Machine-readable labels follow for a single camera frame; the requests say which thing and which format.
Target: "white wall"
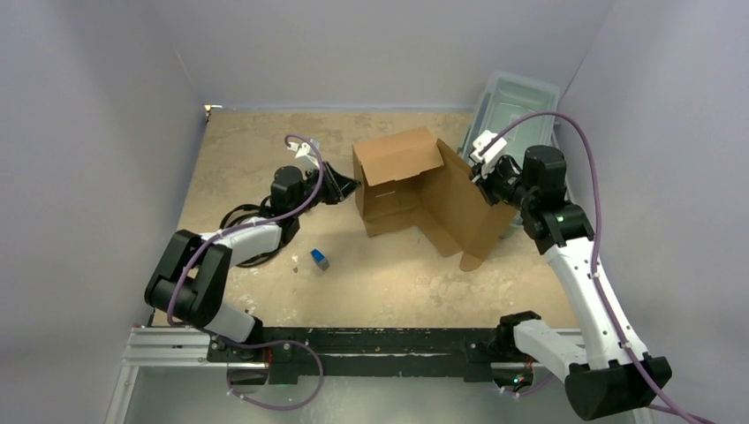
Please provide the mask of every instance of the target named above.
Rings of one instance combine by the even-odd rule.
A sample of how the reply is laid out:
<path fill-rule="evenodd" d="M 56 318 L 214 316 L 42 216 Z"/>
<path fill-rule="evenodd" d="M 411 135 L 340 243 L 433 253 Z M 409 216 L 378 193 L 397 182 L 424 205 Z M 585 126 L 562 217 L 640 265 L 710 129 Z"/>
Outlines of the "white wall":
<path fill-rule="evenodd" d="M 204 111 L 148 2 L 1 2 L 0 52 L 3 422 L 101 422 Z"/>
<path fill-rule="evenodd" d="M 619 1 L 560 105 L 593 143 L 624 310 L 669 359 L 666 392 L 717 422 L 749 421 L 747 25 L 740 0 Z M 569 127 L 560 145 L 592 211 Z"/>
<path fill-rule="evenodd" d="M 564 89 L 613 0 L 155 0 L 206 102 L 473 107 L 501 69 Z"/>

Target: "cardboard box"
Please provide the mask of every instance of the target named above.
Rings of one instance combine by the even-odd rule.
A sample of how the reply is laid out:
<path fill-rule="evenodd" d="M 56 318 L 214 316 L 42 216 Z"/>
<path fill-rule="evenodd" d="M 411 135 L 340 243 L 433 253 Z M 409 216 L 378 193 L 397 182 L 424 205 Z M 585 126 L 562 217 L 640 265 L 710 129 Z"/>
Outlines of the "cardboard box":
<path fill-rule="evenodd" d="M 367 235 L 418 225 L 442 256 L 463 252 L 463 271 L 486 260 L 517 213 L 490 207 L 471 182 L 471 167 L 427 128 L 356 143 L 352 157 Z"/>

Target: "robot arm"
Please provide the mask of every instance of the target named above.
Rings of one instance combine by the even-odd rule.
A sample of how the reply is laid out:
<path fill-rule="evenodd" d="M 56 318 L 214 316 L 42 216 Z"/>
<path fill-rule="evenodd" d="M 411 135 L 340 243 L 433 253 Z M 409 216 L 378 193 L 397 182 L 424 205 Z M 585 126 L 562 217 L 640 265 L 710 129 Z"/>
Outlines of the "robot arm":
<path fill-rule="evenodd" d="M 565 340 L 535 313 L 509 315 L 497 328 L 495 348 L 534 357 L 564 382 L 572 408 L 594 419 L 644 407 L 655 393 L 624 350 L 590 275 L 593 229 L 581 207 L 566 200 L 566 162 L 556 148 L 533 146 L 522 170 L 502 155 L 500 139 L 482 154 L 496 134 L 484 132 L 474 143 L 473 182 L 491 205 L 504 202 L 519 210 L 525 233 L 556 273 L 580 326 L 585 349 Z M 663 387 L 671 377 L 665 358 L 652 358 L 632 329 L 602 267 L 599 281 L 635 357 Z"/>
<path fill-rule="evenodd" d="M 294 216 L 227 234 L 210 245 L 196 264 L 194 276 L 187 278 L 178 294 L 174 316 L 182 322 L 238 343 L 261 341 L 262 321 L 223 301 L 229 269 L 258 255 L 283 248 L 299 231 L 299 216 L 305 210 L 319 203 L 336 205 L 360 185 L 359 181 L 338 174 L 328 163 L 323 163 L 321 170 L 317 161 L 310 156 L 309 147 L 304 146 L 292 144 L 292 149 L 297 151 L 297 158 L 308 159 L 312 164 L 311 170 L 302 172 L 293 166 L 278 169 L 270 187 L 269 204 L 264 209 L 264 216 L 253 217 L 245 223 L 258 223 L 298 209 L 314 192 L 320 172 L 323 172 L 322 187 L 315 198 Z M 148 282 L 146 303 L 166 311 L 183 268 L 198 247 L 215 234 L 177 231 Z"/>

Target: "plastic bin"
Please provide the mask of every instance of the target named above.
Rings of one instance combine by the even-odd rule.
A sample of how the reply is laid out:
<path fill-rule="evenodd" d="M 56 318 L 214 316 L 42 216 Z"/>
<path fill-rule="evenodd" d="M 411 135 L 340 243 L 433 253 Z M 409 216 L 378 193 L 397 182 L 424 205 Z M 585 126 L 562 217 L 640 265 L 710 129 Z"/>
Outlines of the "plastic bin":
<path fill-rule="evenodd" d="M 473 122 L 458 148 L 458 154 L 473 166 L 474 162 L 469 156 L 471 142 L 479 134 L 484 130 L 497 133 L 512 121 L 531 112 L 556 110 L 559 94 L 559 87 L 545 82 L 507 72 L 492 73 L 487 88 L 479 98 Z M 551 145 L 553 127 L 554 117 L 537 117 L 525 122 L 504 137 L 507 140 L 504 153 L 514 157 L 518 164 L 523 166 L 527 148 L 539 144 Z M 512 226 L 503 235 L 503 239 L 511 236 L 522 226 L 523 221 L 518 214 L 512 221 Z"/>

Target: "blue block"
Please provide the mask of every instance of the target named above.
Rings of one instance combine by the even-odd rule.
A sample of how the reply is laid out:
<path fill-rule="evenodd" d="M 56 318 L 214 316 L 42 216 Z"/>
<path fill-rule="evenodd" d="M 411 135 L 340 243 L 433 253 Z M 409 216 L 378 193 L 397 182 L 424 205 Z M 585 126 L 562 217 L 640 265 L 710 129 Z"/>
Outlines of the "blue block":
<path fill-rule="evenodd" d="M 328 259 L 325 257 L 325 255 L 322 254 L 322 252 L 317 249 L 312 249 L 312 252 L 310 252 L 310 254 L 312 255 L 312 260 L 315 264 L 317 264 L 318 268 L 322 269 L 323 271 L 325 269 L 328 269 L 330 263 L 328 262 Z"/>

